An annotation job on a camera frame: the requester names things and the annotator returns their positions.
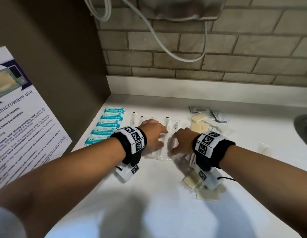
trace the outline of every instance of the white sleeve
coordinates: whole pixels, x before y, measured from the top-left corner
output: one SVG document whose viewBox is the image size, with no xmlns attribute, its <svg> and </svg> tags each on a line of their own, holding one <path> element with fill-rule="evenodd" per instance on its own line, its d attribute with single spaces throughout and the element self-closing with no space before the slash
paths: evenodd
<svg viewBox="0 0 307 238">
<path fill-rule="evenodd" d="M 0 238 L 27 238 L 26 231 L 18 217 L 1 207 Z"/>
</svg>

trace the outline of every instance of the countertop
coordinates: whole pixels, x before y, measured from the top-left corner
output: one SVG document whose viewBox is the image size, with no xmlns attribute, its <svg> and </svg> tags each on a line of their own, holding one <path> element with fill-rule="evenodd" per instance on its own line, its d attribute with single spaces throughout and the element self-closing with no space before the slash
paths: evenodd
<svg viewBox="0 0 307 238">
<path fill-rule="evenodd" d="M 273 158 L 307 171 L 307 146 L 293 126 L 307 108 L 112 94 L 74 149 L 84 147 L 108 106 L 126 108 L 123 126 L 129 125 L 133 111 L 187 120 L 192 116 L 189 106 L 221 110 L 235 130 L 229 138 L 237 145 L 257 152 L 263 142 Z M 219 202 L 196 200 L 180 185 L 184 171 L 179 162 L 141 159 L 140 164 L 126 183 L 109 174 L 46 237 L 300 237 L 237 182 L 223 182 Z"/>
</svg>

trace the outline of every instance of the white cable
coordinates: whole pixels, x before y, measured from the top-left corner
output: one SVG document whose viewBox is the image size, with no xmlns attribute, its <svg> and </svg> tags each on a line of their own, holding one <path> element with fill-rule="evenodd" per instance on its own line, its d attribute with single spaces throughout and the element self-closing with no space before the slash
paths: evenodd
<svg viewBox="0 0 307 238">
<path fill-rule="evenodd" d="M 93 4 L 91 2 L 91 0 L 84 0 L 86 5 L 88 6 L 88 9 L 90 10 L 90 12 L 92 13 L 93 16 L 95 16 L 98 20 L 100 21 L 107 21 L 110 18 L 111 12 L 112 12 L 112 3 L 111 0 L 104 0 L 105 3 L 105 14 L 104 16 L 100 16 L 97 11 L 94 9 Z M 174 55 L 172 52 L 170 52 L 159 40 L 159 38 L 157 37 L 153 27 L 151 26 L 150 22 L 147 20 L 147 18 L 140 12 L 140 10 L 138 10 L 132 3 L 130 3 L 128 0 L 122 0 L 124 3 L 126 3 L 135 13 L 137 13 L 141 19 L 145 22 L 145 24 L 148 26 L 149 30 L 151 31 L 152 35 L 154 36 L 154 38 L 156 39 L 156 41 L 158 42 L 158 44 L 160 45 L 160 47 L 170 56 L 172 56 L 173 58 L 179 60 L 179 61 L 183 61 L 183 62 L 195 62 L 198 61 L 200 59 L 202 59 L 206 53 L 206 43 L 207 43 L 207 24 L 206 22 L 204 23 L 204 47 L 203 47 L 203 52 L 202 54 L 195 58 L 195 59 L 184 59 L 184 58 L 180 58 L 176 55 Z"/>
</svg>

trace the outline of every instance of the forearm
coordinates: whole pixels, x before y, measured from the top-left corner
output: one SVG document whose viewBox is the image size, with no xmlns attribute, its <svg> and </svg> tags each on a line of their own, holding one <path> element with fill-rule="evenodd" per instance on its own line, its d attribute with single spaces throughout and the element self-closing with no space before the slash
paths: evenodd
<svg viewBox="0 0 307 238">
<path fill-rule="evenodd" d="M 307 236 L 307 172 L 231 146 L 219 166 L 268 210 Z"/>
<path fill-rule="evenodd" d="M 21 219 L 29 238 L 44 237 L 125 155 L 116 138 L 72 152 L 2 188 L 0 206 Z"/>
</svg>

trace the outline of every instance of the backsplash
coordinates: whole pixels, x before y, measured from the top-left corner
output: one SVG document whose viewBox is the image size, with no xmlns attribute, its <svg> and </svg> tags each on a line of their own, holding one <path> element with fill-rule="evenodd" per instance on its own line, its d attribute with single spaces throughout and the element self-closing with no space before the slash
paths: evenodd
<svg viewBox="0 0 307 238">
<path fill-rule="evenodd" d="M 102 7 L 102 0 L 93 2 Z M 193 63 L 170 57 L 139 16 L 120 0 L 112 4 L 111 18 L 96 22 L 110 75 L 307 87 L 307 0 L 227 0 L 220 18 L 208 23 L 207 54 Z M 151 24 L 173 53 L 201 54 L 203 22 Z"/>
</svg>

